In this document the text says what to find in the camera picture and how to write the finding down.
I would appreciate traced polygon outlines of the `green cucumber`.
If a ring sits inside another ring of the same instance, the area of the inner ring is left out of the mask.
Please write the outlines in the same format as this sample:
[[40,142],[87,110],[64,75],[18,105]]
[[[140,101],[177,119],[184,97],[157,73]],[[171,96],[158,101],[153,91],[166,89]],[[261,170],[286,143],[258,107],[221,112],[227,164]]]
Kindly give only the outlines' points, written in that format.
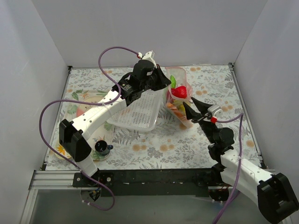
[[175,89],[177,87],[177,81],[173,75],[170,76],[170,81],[171,81],[170,87],[172,89]]

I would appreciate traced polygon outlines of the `clear zip top bag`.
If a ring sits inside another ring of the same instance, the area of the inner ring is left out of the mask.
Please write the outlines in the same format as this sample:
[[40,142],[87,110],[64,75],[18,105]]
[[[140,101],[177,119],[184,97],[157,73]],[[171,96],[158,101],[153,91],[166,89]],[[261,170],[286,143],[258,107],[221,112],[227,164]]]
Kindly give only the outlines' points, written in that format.
[[[187,89],[187,98],[177,98],[172,95],[170,85],[164,89],[163,95],[163,104],[166,107],[166,104],[169,102],[173,104],[174,100],[180,100],[186,102],[189,106],[191,105],[191,96],[192,96],[192,87],[187,82],[186,71],[181,67],[166,67],[166,77],[170,80],[170,76],[173,75],[177,81],[177,87],[185,86]],[[189,120],[179,120],[182,125],[186,128],[191,128],[192,123]]]

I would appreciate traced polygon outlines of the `red strawberry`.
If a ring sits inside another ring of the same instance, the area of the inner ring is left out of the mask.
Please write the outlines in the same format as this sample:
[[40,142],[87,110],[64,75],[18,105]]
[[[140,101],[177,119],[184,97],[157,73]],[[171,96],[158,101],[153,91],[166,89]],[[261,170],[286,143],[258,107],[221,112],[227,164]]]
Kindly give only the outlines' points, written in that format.
[[171,88],[171,93],[177,98],[187,98],[187,89],[185,86],[179,86],[177,88]]

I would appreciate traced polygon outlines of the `yellow banana bunch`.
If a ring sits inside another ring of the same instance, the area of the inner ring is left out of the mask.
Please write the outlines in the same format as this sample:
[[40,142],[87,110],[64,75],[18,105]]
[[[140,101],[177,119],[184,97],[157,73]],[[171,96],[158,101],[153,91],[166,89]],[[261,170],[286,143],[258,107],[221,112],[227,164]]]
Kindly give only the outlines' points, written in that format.
[[177,108],[179,111],[185,113],[185,107],[184,107],[184,105],[183,105],[183,101],[180,101],[180,100],[174,100],[174,101],[173,101],[173,105],[176,106],[176,108]]

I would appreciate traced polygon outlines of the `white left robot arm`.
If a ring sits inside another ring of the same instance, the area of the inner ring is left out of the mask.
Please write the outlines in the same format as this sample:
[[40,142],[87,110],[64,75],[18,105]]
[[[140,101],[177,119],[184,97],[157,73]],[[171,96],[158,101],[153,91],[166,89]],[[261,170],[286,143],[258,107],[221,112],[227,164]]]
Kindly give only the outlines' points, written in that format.
[[139,60],[133,71],[125,74],[95,106],[75,119],[59,124],[59,144],[84,173],[83,181],[90,187],[99,183],[98,168],[93,162],[88,139],[96,129],[117,112],[138,100],[147,90],[159,91],[171,84],[159,65]]

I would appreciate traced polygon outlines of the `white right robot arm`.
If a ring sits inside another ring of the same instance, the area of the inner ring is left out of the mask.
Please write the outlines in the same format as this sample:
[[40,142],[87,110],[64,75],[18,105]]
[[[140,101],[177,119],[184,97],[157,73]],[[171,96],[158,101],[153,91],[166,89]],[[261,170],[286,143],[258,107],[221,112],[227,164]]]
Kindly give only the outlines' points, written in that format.
[[183,103],[186,118],[199,124],[210,142],[208,151],[217,161],[212,167],[211,179],[216,185],[228,184],[232,192],[239,191],[251,199],[264,218],[278,224],[299,209],[299,202],[288,178],[273,174],[242,157],[242,150],[233,148],[234,132],[228,127],[218,128],[216,123],[223,110],[191,98],[198,111]]

